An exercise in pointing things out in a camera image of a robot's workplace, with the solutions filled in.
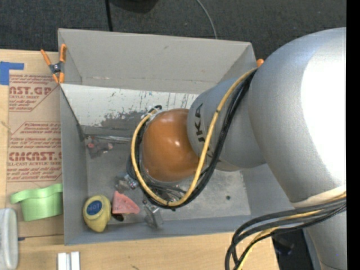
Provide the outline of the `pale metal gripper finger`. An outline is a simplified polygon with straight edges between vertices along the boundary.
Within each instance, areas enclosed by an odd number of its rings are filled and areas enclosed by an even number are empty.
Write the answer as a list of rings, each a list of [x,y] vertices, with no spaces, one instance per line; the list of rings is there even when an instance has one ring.
[[[115,188],[118,192],[125,192],[135,190],[138,187],[138,182],[129,174],[120,175],[116,177]]]
[[[161,228],[163,226],[163,219],[160,208],[143,198],[143,208],[146,212],[145,222],[152,228]]]

